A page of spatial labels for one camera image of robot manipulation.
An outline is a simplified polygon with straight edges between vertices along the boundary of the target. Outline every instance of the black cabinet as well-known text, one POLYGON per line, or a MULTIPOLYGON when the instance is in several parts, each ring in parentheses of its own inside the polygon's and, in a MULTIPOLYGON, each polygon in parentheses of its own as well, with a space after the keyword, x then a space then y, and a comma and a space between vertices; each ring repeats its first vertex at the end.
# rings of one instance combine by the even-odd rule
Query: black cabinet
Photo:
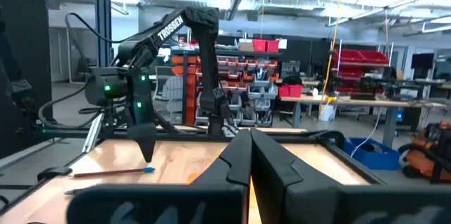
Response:
MULTIPOLYGON (((12 49, 12 57, 20 66, 23 78, 38 95, 38 104, 51 101, 49 16, 45 0, 0 0, 6 36, 12 49)), ((5 47, 0 44, 0 53, 5 47)), ((0 158, 9 156, 38 144, 45 138, 18 134, 25 127, 23 112, 5 95, 6 76, 0 70, 0 158)), ((49 108, 44 115, 52 117, 49 108)))

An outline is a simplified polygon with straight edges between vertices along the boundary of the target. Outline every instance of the blue tray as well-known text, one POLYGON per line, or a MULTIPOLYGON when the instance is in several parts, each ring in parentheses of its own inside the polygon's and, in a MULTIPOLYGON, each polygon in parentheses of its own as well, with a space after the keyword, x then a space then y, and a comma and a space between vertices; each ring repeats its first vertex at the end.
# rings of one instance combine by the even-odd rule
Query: blue tray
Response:
MULTIPOLYGON (((362 143, 364 138, 349 138, 345 141, 345 152, 351 155, 352 151, 362 143)), ((400 153, 377 142, 374 139, 368 139, 367 143, 378 145, 383 153, 368 152, 358 148, 352 158, 358 160, 371 170, 398 170, 400 168, 400 153)))

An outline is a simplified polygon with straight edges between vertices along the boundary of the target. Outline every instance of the orange equipment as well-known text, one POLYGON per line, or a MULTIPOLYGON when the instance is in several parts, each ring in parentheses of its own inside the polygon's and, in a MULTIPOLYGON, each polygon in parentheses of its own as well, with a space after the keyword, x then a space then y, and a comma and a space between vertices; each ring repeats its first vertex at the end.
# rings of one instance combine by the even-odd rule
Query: orange equipment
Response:
POLYGON ((412 138, 411 144, 400 147, 409 150, 405 157, 408 163, 402 169, 408 178, 427 177, 431 183, 451 182, 451 122, 429 124, 420 135, 412 138))

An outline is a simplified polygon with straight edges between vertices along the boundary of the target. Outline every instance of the cardboard box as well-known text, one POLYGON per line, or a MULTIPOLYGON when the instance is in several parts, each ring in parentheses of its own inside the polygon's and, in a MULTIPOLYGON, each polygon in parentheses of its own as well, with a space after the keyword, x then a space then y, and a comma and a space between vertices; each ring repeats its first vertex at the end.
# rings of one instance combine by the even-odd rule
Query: cardboard box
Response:
POLYGON ((238 42, 238 50, 240 51, 254 51, 254 44, 252 39, 240 39, 238 42))

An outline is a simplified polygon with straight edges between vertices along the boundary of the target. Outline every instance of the wooden tabletop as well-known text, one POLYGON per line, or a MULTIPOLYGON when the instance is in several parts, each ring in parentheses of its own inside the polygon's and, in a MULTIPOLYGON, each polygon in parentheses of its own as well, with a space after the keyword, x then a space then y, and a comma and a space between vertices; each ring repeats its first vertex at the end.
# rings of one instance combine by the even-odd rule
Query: wooden tabletop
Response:
MULTIPOLYGON (((313 97, 302 95, 301 97, 281 97, 282 101, 295 101, 305 104, 325 104, 327 101, 321 101, 321 97, 313 97)), ((380 106, 380 107, 431 107, 431 108, 446 108, 445 104, 439 104, 434 102, 416 102, 416 101, 390 101, 386 99, 376 100, 353 100, 351 97, 338 97, 334 104, 342 105, 354 105, 354 106, 380 106)))
MULTIPOLYGON (((71 176, 54 178, 0 217, 1 224, 41 222, 66 223, 70 197, 63 193, 101 183, 186 184, 193 174, 203 172, 227 146, 226 143, 157 142, 151 163, 145 163, 136 142, 109 139, 75 162, 74 173, 130 168, 155 168, 152 174, 110 175, 100 178, 71 176)), ((322 173, 346 185, 368 182, 347 167, 327 149, 314 144, 284 144, 286 149, 322 173)), ((251 192, 249 223, 260 223, 254 192, 251 192)))

